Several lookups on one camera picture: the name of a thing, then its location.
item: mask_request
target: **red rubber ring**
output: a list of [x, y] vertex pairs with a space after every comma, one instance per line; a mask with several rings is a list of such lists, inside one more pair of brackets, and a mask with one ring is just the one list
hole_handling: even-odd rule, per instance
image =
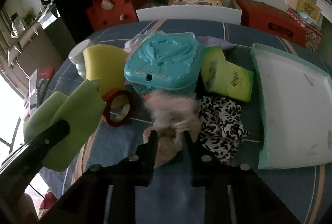
[[[128, 98], [129, 101], [129, 111], [126, 114], [126, 116], [118, 121], [118, 122], [114, 122], [110, 119], [110, 111], [111, 111], [111, 105], [112, 105], [112, 101], [121, 95], [125, 95]], [[132, 98], [132, 94], [128, 91], [128, 90], [124, 90], [122, 88], [113, 88], [112, 90], [108, 91], [103, 97], [102, 99], [106, 102], [106, 107], [104, 109], [104, 113], [103, 116], [105, 117], [106, 122], [114, 128], [117, 128], [119, 126], [122, 126], [123, 124], [125, 124], [128, 120], [128, 118], [131, 116], [132, 111], [133, 111], [133, 98]]]

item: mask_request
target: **red fabric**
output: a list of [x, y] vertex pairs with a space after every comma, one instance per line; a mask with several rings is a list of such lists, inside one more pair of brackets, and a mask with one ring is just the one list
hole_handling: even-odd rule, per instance
[[46, 194], [44, 200], [41, 202], [39, 207], [39, 218], [43, 217], [48, 210], [58, 201], [58, 199], [54, 196], [53, 192], [49, 189]]
[[47, 66], [45, 68], [43, 68], [39, 74], [39, 80], [41, 79], [49, 79], [51, 80], [53, 78], [53, 76], [55, 75], [55, 67], [53, 67], [52, 65]]
[[107, 0], [114, 6], [105, 10], [102, 1], [93, 0], [93, 6], [85, 10], [94, 31], [117, 24], [138, 22], [136, 10], [146, 3], [146, 0]]

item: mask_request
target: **white plastic tray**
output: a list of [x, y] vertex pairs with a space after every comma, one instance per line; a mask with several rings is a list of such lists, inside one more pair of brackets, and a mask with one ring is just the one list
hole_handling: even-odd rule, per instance
[[253, 44], [261, 84], [264, 145], [259, 168], [332, 162], [332, 81], [292, 54]]

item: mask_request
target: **yellow sponge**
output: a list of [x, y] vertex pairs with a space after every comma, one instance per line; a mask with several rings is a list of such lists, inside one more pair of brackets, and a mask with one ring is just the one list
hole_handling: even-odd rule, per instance
[[[96, 44], [83, 51], [85, 63], [85, 78], [98, 79], [99, 95], [105, 95], [113, 88], [124, 88], [123, 70], [128, 54], [115, 46]], [[123, 97], [117, 97], [112, 107], [124, 104]]]

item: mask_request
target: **leopard print fabric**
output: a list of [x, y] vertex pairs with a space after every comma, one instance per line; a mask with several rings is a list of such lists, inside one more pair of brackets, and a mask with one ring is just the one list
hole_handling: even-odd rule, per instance
[[200, 99], [202, 129], [199, 142], [221, 161], [234, 157], [239, 144], [248, 135], [240, 121], [241, 106], [219, 95]]

